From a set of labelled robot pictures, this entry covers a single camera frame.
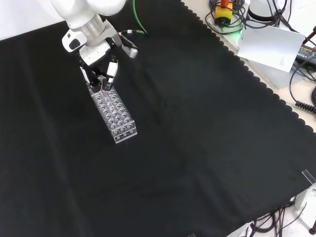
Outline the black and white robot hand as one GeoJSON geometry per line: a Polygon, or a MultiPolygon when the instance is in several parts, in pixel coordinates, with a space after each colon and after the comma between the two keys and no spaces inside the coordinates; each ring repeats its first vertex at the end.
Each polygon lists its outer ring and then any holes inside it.
{"type": "Polygon", "coordinates": [[[96,38],[95,46],[83,46],[78,60],[88,88],[96,93],[110,91],[114,84],[119,61],[113,51],[121,48],[130,58],[138,54],[137,46],[118,32],[109,21],[105,21],[104,32],[96,38]]]}

